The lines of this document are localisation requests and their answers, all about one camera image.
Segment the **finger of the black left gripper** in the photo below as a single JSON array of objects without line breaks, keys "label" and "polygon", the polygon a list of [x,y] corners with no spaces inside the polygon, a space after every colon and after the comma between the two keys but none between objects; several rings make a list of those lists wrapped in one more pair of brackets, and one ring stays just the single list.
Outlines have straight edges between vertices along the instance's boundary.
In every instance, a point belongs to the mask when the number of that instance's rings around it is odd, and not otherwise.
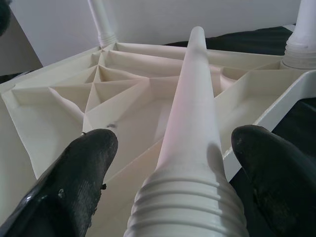
[{"label": "finger of the black left gripper", "polygon": [[4,34],[10,24],[11,0],[0,0],[0,34]]}]

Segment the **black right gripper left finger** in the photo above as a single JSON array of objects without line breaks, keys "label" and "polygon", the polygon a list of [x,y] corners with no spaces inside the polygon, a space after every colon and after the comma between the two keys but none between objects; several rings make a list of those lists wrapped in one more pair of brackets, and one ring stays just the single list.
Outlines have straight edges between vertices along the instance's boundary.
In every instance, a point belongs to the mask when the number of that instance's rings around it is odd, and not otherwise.
[{"label": "black right gripper left finger", "polygon": [[95,129],[72,141],[0,227],[2,237],[83,237],[104,177],[118,150],[113,131]]}]

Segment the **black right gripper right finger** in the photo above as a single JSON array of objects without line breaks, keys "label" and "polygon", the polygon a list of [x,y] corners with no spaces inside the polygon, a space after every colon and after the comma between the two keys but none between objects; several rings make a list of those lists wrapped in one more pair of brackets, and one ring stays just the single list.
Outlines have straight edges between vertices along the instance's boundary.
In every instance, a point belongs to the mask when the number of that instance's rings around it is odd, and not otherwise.
[{"label": "black right gripper right finger", "polygon": [[278,237],[316,235],[316,163],[294,144],[257,125],[233,130],[233,152],[255,203]]}]

